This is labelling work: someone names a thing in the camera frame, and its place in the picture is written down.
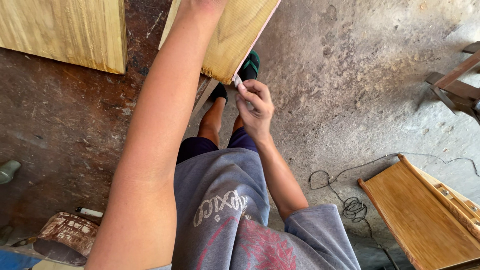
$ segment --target dark blue shorts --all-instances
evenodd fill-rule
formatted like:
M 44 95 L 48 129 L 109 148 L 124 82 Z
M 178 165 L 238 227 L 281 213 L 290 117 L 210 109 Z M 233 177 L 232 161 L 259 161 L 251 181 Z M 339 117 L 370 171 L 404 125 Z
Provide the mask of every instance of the dark blue shorts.
M 245 148 L 252 151 L 257 151 L 257 147 L 252 138 L 248 136 L 243 127 L 238 128 L 230 137 L 227 148 Z M 177 156 L 177 164 L 191 159 L 195 156 L 217 151 L 218 147 L 209 139 L 203 137 L 190 137 L 186 138 L 181 144 L 179 149 L 179 155 Z

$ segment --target electric cord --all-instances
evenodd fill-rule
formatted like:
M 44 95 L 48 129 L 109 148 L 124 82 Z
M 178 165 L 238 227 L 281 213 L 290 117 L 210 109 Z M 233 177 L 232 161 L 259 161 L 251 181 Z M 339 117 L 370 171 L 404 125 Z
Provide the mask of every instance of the electric cord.
M 418 155 L 418 156 L 427 156 L 427 157 L 433 157 L 433 158 L 436 158 L 438 160 L 440 160 L 441 162 L 443 162 L 445 165 L 449 164 L 450 162 L 453 162 L 453 161 L 456 161 L 456 160 L 468 160 L 472 163 L 472 166 L 473 166 L 473 170 L 475 172 L 475 174 L 480 177 L 480 175 L 478 174 L 478 171 L 477 171 L 477 166 L 475 164 L 475 162 L 470 159 L 470 158 L 456 158 L 456 159 L 452 159 L 452 160 L 449 160 L 449 161 L 445 161 L 437 156 L 434 156 L 434 155 L 430 155 L 430 154 L 423 154 L 423 153 L 408 153 L 408 152 L 398 152 L 398 153 L 392 153 L 392 154 L 388 154 L 388 155 L 385 155 L 385 156 L 382 156 L 376 160 L 373 160 L 373 161 L 370 161 L 368 163 L 365 163 L 365 164 L 362 164 L 362 165 L 359 165 L 359 166 L 355 166 L 355 167 L 352 167 L 352 168 L 348 168 L 346 170 L 343 170 L 341 171 L 339 174 L 337 174 L 335 176 L 335 178 L 333 178 L 332 180 L 332 177 L 330 177 L 330 174 L 327 172 L 327 171 L 324 171 L 324 170 L 317 170 L 317 171 L 314 171 L 310 174 L 309 178 L 308 178 L 308 183 L 309 183 L 309 187 L 311 190 L 317 190 L 317 189 L 322 189 L 322 188 L 325 188 L 325 187 L 329 187 L 333 193 L 335 193 L 336 197 L 343 203 L 343 210 L 342 210 L 342 214 L 344 217 L 346 217 L 347 219 L 350 219 L 352 220 L 352 222 L 354 223 L 357 223 L 357 222 L 360 222 L 360 221 L 365 221 L 368 225 L 368 228 L 369 228 L 369 233 L 370 233 L 370 237 L 375 241 L 375 243 L 383 250 L 385 250 L 385 248 L 382 247 L 381 244 L 379 244 L 375 238 L 373 237 L 373 231 L 372 231 L 372 227 L 370 226 L 370 223 L 368 222 L 368 220 L 365 218 L 367 216 L 367 212 L 368 212 L 368 207 L 362 202 L 360 201 L 357 197 L 350 197 L 350 198 L 347 198 L 346 200 L 343 200 L 340 195 L 337 193 L 337 191 L 331 186 L 332 183 L 334 183 L 335 181 L 338 180 L 339 176 L 342 175 L 343 173 L 347 172 L 347 171 L 350 171 L 350 170 L 353 170 L 353 169 L 357 169 L 357 168 L 360 168 L 360 167 L 363 167 L 363 166 L 366 166 L 366 165 L 370 165 L 372 163 L 375 163 L 379 160 L 382 160 L 382 159 L 386 159 L 388 157 L 391 157 L 393 155 L 397 155 L 397 154 L 408 154 L 408 155 Z M 326 184 L 320 186 L 320 187 L 316 187 L 316 188 L 313 188 L 312 187 L 312 176 L 314 176 L 315 174 L 318 174 L 318 173 L 324 173 L 327 177 L 327 181 L 326 181 Z

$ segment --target hand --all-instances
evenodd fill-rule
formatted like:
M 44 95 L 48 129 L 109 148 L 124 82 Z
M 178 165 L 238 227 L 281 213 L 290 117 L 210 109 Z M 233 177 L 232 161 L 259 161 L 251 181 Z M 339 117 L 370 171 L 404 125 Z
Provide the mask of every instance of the hand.
M 246 80 L 238 85 L 238 92 L 235 100 L 247 134 L 255 143 L 270 138 L 275 108 L 268 87 L 257 80 Z

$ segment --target foot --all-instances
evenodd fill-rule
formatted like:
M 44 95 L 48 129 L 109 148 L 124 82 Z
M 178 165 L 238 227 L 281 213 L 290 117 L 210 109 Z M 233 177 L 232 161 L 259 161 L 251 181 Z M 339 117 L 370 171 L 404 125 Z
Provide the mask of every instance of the foot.
M 213 99 L 213 101 L 215 101 L 217 98 L 224 98 L 226 105 L 228 102 L 228 95 L 227 91 L 225 90 L 225 86 L 223 86 L 222 83 L 218 83 L 215 89 L 213 89 L 213 92 L 210 94 L 210 98 Z
M 245 61 L 243 62 L 239 76 L 242 81 L 256 79 L 258 76 L 258 69 L 260 68 L 260 57 L 258 54 L 251 50 L 250 54 L 247 56 Z

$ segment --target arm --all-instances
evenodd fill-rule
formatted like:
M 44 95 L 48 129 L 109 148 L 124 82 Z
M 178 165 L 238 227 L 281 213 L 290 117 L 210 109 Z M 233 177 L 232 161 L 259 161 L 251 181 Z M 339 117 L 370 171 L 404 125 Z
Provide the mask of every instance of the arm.
M 268 87 L 255 80 L 239 85 L 235 97 L 245 131 L 257 146 L 265 181 L 283 221 L 294 211 L 307 208 L 308 202 L 287 163 L 278 152 L 270 135 L 274 106 Z M 252 103 L 248 110 L 246 101 Z
M 144 270 L 171 263 L 175 161 L 206 48 L 226 2 L 181 2 L 140 92 L 85 269 Z

